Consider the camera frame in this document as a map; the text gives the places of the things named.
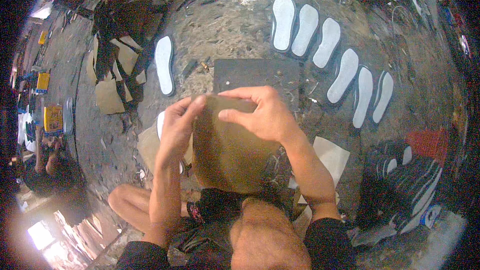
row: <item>white sheet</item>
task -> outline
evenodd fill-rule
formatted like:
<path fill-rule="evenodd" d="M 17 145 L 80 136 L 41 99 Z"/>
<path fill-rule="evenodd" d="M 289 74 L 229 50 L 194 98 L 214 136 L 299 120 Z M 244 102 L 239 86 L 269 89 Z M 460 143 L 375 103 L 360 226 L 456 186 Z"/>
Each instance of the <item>white sheet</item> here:
<path fill-rule="evenodd" d="M 349 160 L 350 152 L 319 136 L 315 137 L 313 149 L 328 172 L 330 172 L 333 178 L 333 186 L 336 188 Z"/>

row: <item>hand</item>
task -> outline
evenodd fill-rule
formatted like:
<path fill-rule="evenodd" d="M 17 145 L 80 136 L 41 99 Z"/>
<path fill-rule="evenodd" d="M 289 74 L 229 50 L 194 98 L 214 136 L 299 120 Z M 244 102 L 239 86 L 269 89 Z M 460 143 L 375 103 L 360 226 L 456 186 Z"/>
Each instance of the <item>hand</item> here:
<path fill-rule="evenodd" d="M 225 122 L 240 124 L 261 139 L 277 141 L 284 145 L 299 130 L 287 106 L 272 87 L 239 87 L 221 92 L 219 95 L 250 99 L 257 104 L 253 113 L 228 109 L 220 111 L 218 118 Z"/>
<path fill-rule="evenodd" d="M 192 134 L 192 123 L 203 110 L 206 97 L 199 96 L 194 102 L 190 97 L 184 98 L 165 109 L 165 119 L 157 155 L 178 162 L 187 151 Z"/>

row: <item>red cloth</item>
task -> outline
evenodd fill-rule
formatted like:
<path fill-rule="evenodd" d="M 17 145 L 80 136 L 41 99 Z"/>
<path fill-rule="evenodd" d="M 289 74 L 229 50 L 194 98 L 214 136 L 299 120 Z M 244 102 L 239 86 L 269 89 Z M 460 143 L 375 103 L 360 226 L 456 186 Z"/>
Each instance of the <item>red cloth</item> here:
<path fill-rule="evenodd" d="M 436 159 L 440 167 L 444 166 L 448 147 L 446 129 L 411 131 L 407 134 L 405 141 L 412 147 L 413 154 Z"/>

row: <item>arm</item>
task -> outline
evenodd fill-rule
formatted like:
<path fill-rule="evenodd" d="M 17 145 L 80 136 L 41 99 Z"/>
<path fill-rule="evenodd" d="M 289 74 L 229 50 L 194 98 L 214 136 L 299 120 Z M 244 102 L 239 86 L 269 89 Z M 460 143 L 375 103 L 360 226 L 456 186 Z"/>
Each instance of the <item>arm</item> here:
<path fill-rule="evenodd" d="M 44 149 L 42 147 L 42 133 L 39 128 L 35 129 L 35 141 L 36 141 L 36 164 L 35 172 L 42 173 L 45 172 L 45 165 L 42 163 L 44 160 Z"/>
<path fill-rule="evenodd" d="M 321 218 L 340 219 L 330 172 L 315 154 L 307 136 L 298 127 L 286 105 L 272 87 L 240 87 L 219 95 L 251 99 L 253 113 L 223 110 L 219 119 L 244 126 L 259 138 L 278 141 L 285 147 L 300 191 L 313 210 L 312 222 Z"/>
<path fill-rule="evenodd" d="M 150 195 L 150 228 L 142 241 L 168 248 L 181 216 L 179 161 L 187 151 L 192 122 L 205 105 L 205 96 L 185 98 L 165 110 L 160 148 L 155 157 Z"/>

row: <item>person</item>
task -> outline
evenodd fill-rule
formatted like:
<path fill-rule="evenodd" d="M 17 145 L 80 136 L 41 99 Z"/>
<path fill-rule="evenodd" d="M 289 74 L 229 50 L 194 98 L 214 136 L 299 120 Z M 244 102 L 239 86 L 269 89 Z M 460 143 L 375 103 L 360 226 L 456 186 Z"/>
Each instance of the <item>person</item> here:
<path fill-rule="evenodd" d="M 353 249 L 335 203 L 333 179 L 275 89 L 241 87 L 219 95 L 252 100 L 257 105 L 253 113 L 222 110 L 218 114 L 220 120 L 242 125 L 259 138 L 277 141 L 285 148 L 299 189 L 313 213 L 304 241 L 281 209 L 259 198 L 234 194 L 222 197 L 219 190 L 203 189 L 199 205 L 181 203 L 178 164 L 187 150 L 192 122 L 206 101 L 205 96 L 193 102 L 184 98 L 165 110 L 152 191 L 123 184 L 108 197 L 111 208 L 120 217 L 145 233 L 141 241 L 127 244 L 117 269 L 355 268 Z M 219 194 L 216 200 L 212 197 Z M 206 226 L 234 211 L 237 203 L 238 213 L 233 221 L 225 222 L 232 249 L 226 267 L 201 267 L 200 261 L 195 267 L 171 268 L 167 251 L 183 231 L 185 218 L 181 217 L 200 219 L 201 226 Z M 185 251 L 193 252 L 192 248 L 200 246 L 198 243 L 201 242 L 184 246 L 188 247 Z"/>
<path fill-rule="evenodd" d="M 19 165 L 19 174 L 36 195 L 47 197 L 69 183 L 69 162 L 65 147 L 58 138 L 45 138 L 43 130 L 35 130 L 35 154 Z"/>

